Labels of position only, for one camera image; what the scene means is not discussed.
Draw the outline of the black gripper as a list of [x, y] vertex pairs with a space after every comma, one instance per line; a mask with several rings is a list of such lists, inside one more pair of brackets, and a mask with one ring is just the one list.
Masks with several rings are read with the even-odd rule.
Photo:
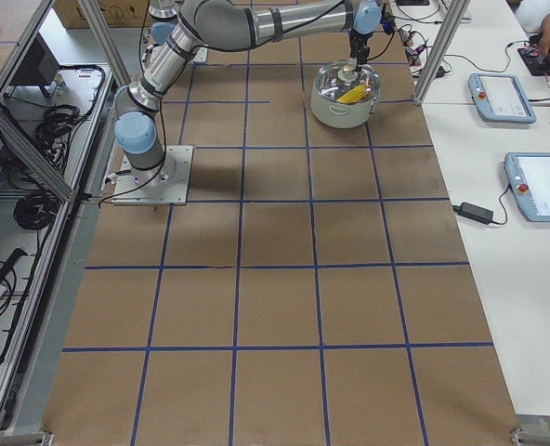
[[356, 29], [351, 29], [349, 33], [349, 57], [356, 58], [356, 72], [360, 72], [368, 63], [370, 55], [369, 39], [373, 36], [372, 32], [360, 33]]

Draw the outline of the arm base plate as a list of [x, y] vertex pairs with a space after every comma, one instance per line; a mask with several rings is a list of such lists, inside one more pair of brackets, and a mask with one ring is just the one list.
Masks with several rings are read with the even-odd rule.
[[129, 173], [118, 177], [110, 202], [116, 205], [185, 205], [193, 152], [191, 145], [168, 146], [167, 159], [159, 174], [156, 174], [157, 168], [147, 172], [133, 169], [124, 155], [121, 167]]

